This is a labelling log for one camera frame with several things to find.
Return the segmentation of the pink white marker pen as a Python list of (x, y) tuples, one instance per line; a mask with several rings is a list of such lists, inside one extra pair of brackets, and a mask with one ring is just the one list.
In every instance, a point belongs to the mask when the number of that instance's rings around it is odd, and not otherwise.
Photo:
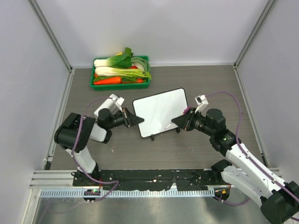
[[(186, 113), (188, 113), (188, 111), (190, 110), (190, 108), (191, 108), (190, 106), (187, 107), (187, 108), (185, 108), (184, 111), (182, 112), (181, 116), (182, 116), (182, 115), (185, 115)], [(173, 125), (173, 122), (172, 122), (172, 121), (166, 126), (165, 129), (169, 128), (171, 125)]]

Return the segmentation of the small whiteboard with black frame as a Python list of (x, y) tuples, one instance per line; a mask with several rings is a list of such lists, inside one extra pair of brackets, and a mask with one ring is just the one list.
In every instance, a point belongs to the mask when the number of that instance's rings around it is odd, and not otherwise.
[(180, 133), (180, 128), (171, 123), (173, 118), (181, 116), (188, 107), (184, 88), (177, 88), (133, 101), (135, 115), (144, 121), (138, 124), (140, 136), (155, 136), (170, 130)]

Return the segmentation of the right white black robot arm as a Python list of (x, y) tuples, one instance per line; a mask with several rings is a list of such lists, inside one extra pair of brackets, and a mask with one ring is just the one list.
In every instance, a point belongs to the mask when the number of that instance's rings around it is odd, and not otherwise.
[(172, 122), (185, 131), (198, 130), (210, 137), (212, 147), (224, 160), (212, 166), (211, 179), (238, 188), (260, 208), (271, 224), (282, 224), (299, 211), (299, 186), (286, 182), (262, 164), (240, 139), (226, 127), (221, 110), (210, 109), (203, 116), (195, 108)]

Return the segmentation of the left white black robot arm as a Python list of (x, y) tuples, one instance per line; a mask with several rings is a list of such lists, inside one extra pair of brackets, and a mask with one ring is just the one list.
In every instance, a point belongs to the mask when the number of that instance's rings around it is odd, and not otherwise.
[(83, 176), (84, 182), (89, 186), (103, 182), (100, 180), (99, 166), (88, 150), (88, 141), (106, 144), (112, 137), (113, 128), (130, 128), (144, 122), (143, 118), (122, 107), (124, 98), (112, 94), (101, 99), (104, 102), (95, 110), (93, 117), (72, 112), (54, 135), (54, 142), (66, 150), (75, 162), (75, 174)]

